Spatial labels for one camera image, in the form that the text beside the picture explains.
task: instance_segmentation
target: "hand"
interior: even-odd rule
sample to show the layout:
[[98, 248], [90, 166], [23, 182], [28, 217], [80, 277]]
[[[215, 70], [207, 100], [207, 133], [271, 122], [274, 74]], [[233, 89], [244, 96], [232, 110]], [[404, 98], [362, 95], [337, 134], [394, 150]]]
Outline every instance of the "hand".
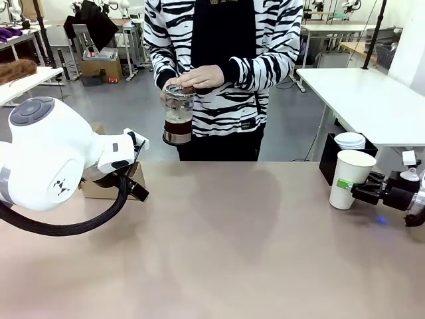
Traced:
[[167, 86], [169, 86], [171, 84], [176, 84], [176, 83], [177, 83], [177, 78], [170, 78], [164, 84], [164, 87], [162, 88], [161, 96], [160, 96], [162, 103], [165, 103], [165, 97], [166, 97], [166, 95], [165, 95], [165, 89], [167, 88]]
[[224, 84], [224, 75], [218, 65], [200, 66], [177, 79], [184, 87], [218, 88]]

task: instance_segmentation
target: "black cuff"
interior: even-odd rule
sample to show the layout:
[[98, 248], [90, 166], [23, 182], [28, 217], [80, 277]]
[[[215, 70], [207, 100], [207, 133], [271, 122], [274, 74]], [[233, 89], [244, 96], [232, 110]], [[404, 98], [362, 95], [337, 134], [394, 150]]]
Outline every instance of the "black cuff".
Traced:
[[176, 78], [176, 77], [177, 75], [175, 74], [173, 70], [164, 70], [161, 73], [159, 73], [159, 76], [157, 77], [157, 86], [162, 90], [165, 83], [170, 78]]
[[238, 63], [235, 60], [230, 59], [226, 63], [219, 64], [218, 66], [223, 72], [224, 83], [230, 82], [234, 84], [239, 81], [240, 71]]

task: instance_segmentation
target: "striped jacket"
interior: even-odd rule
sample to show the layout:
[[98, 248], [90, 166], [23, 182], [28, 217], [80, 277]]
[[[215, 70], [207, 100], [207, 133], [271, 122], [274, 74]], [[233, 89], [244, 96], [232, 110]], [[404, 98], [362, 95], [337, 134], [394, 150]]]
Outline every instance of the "striped jacket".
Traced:
[[[193, 133], [227, 135], [255, 119], [266, 123], [269, 89], [294, 67], [299, 53], [302, 0], [252, 0], [256, 20], [256, 58], [233, 57], [239, 66], [236, 83], [225, 83], [196, 95]], [[195, 0], [146, 0], [144, 45], [150, 51], [155, 83], [161, 72], [182, 75], [191, 65]]]

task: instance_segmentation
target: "purple cloth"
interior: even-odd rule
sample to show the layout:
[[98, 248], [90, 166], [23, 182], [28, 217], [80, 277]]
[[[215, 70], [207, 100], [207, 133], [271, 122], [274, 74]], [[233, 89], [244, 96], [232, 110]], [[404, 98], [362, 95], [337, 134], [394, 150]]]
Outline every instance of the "purple cloth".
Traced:
[[14, 28], [0, 28], [0, 42], [7, 43], [7, 39], [22, 35], [21, 30], [16, 30]]

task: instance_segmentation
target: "brown fur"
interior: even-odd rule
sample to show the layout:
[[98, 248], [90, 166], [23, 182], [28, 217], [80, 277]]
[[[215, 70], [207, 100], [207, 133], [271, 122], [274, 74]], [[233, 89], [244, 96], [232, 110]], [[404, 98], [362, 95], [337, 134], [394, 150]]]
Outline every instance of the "brown fur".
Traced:
[[0, 84], [37, 73], [37, 64], [31, 60], [17, 60], [0, 64]]

